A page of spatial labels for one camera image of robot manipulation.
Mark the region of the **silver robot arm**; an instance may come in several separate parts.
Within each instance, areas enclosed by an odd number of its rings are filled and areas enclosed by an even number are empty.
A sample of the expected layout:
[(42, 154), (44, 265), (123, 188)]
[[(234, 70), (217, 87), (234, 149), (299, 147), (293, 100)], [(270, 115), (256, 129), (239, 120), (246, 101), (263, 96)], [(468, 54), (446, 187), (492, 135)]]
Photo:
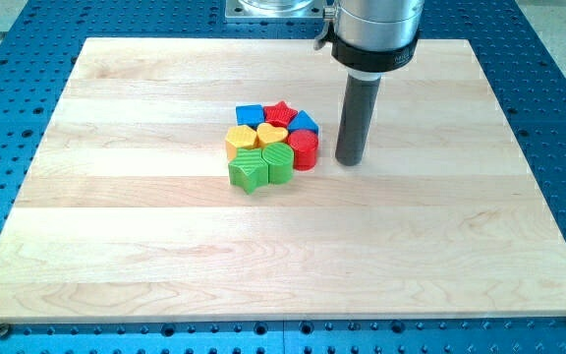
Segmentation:
[(323, 9), (313, 48), (331, 44), (331, 56), (358, 80), (374, 81), (407, 65), (420, 35), (424, 0), (337, 0)]

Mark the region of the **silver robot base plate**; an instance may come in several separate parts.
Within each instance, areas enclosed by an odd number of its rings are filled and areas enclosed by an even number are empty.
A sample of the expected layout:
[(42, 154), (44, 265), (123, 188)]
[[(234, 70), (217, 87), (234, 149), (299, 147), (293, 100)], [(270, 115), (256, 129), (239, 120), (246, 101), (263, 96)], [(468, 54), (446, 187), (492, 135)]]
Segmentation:
[(226, 0), (227, 20), (320, 17), (327, 0)]

